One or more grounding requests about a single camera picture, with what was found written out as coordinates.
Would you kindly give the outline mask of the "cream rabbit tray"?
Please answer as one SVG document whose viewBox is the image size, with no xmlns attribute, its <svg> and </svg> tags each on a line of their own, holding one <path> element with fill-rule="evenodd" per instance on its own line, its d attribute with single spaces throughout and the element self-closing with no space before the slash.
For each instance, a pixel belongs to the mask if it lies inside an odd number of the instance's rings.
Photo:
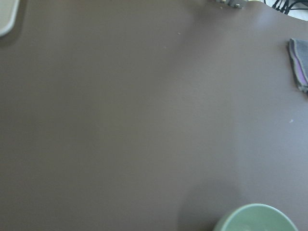
<svg viewBox="0 0 308 231">
<path fill-rule="evenodd" d="M 0 36 L 7 35 L 14 27 L 19 0 L 0 0 Z"/>
</svg>

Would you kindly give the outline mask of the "grey folded cloth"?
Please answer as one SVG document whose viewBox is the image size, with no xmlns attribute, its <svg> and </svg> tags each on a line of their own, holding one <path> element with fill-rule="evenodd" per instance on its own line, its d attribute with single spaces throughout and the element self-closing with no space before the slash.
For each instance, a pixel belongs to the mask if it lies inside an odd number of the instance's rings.
<svg viewBox="0 0 308 231">
<path fill-rule="evenodd" d="M 308 41 L 291 38 L 288 51 L 297 87 L 308 93 Z"/>
</svg>

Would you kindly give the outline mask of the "light green bowl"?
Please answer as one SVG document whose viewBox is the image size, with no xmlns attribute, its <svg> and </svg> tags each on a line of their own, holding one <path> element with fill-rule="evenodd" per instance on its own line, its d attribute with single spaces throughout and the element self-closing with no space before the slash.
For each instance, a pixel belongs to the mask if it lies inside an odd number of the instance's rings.
<svg viewBox="0 0 308 231">
<path fill-rule="evenodd" d="M 280 210 L 265 204 L 234 209 L 214 226 L 215 231 L 296 231 L 296 225 Z"/>
</svg>

